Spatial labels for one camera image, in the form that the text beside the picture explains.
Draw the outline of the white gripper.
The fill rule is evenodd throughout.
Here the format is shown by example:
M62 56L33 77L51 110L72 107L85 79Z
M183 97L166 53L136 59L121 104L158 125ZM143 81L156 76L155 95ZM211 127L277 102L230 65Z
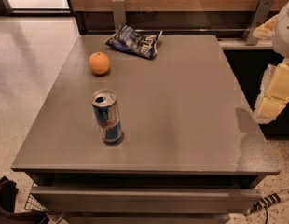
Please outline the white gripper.
M278 16L275 15L256 27L253 37L272 39L273 50L287 58L277 66L268 65L255 101L254 120L259 124L269 124L289 104L289 1Z

